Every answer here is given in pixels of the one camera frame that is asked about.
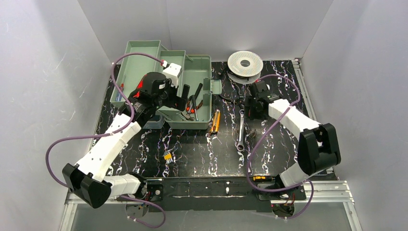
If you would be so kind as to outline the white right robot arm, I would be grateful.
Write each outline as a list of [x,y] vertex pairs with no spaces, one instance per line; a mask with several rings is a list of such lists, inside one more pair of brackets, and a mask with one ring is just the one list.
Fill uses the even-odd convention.
[[265,81],[249,86],[245,99],[245,116],[249,119],[275,119],[275,125],[284,125],[298,140],[297,162],[273,177],[272,185],[250,185],[261,193],[285,193],[296,188],[317,173],[340,164],[341,154],[335,127],[319,123],[296,109],[287,99],[272,93]]

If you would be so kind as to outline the red black utility knife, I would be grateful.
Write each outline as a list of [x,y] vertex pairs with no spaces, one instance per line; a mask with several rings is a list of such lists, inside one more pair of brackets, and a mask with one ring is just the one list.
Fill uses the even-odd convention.
[[142,79],[139,84],[137,85],[136,89],[131,93],[132,98],[139,98],[142,92],[145,92],[145,84],[144,80]]

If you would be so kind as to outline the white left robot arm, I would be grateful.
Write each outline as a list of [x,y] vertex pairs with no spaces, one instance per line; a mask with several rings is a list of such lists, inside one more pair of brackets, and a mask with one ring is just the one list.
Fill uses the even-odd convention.
[[119,108],[104,137],[74,165],[66,164],[62,173],[68,188],[93,208],[99,208],[109,198],[132,194],[137,199],[147,195],[147,180],[138,173],[122,176],[106,175],[111,163],[141,131],[144,125],[163,106],[184,111],[190,90],[182,87],[177,95],[182,67],[175,63],[164,63],[162,72],[145,74],[136,89]]

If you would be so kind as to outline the small black hammer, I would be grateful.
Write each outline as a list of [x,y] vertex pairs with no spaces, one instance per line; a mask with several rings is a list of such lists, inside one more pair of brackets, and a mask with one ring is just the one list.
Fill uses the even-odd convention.
[[192,121],[193,118],[191,114],[196,113],[197,111],[197,103],[196,103],[196,96],[192,95],[189,100],[187,101],[187,115],[189,116],[188,120]]

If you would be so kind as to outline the blue handled screwdriver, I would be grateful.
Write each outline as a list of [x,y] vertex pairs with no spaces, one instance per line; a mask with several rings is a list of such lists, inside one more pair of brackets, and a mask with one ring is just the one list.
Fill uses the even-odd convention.
[[123,76],[122,82],[121,82],[121,84],[120,84],[120,90],[118,91],[117,96],[116,96],[116,101],[117,101],[117,102],[122,101],[122,98],[123,98],[123,97],[122,97],[122,95],[121,95],[120,92],[123,92],[123,91],[124,91],[124,82],[125,82],[125,79],[126,79],[126,75]]

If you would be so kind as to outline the orange black hex key holder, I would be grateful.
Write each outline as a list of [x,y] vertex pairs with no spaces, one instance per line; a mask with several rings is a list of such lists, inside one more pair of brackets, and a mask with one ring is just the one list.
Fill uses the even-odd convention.
[[251,129],[246,132],[246,139],[254,139],[256,137],[256,129]]

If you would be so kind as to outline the green plastic tool box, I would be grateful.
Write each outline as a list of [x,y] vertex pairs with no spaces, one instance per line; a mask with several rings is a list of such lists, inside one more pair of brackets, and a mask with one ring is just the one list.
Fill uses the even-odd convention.
[[168,50],[160,40],[129,41],[125,52],[133,55],[123,59],[116,82],[118,86],[123,87],[126,96],[137,87],[143,75],[163,70],[157,61],[140,56],[140,52],[181,66],[178,96],[181,96],[184,85],[190,87],[190,95],[194,94],[199,86],[202,87],[196,97],[198,119],[188,121],[182,117],[180,111],[163,106],[156,112],[155,117],[145,124],[145,129],[161,129],[164,123],[168,123],[172,129],[208,128],[212,119],[212,96],[220,94],[222,90],[221,81],[212,79],[210,56],[187,55],[184,50]]

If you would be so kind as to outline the red needle nose pliers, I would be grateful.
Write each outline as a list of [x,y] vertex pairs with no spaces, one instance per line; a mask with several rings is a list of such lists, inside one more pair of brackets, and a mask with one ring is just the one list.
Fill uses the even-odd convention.
[[195,101],[195,104],[192,102],[193,96],[190,96],[187,105],[186,105],[186,112],[188,114],[195,113],[196,110],[200,109],[203,105],[203,100],[201,100],[199,103],[197,103],[197,100]]

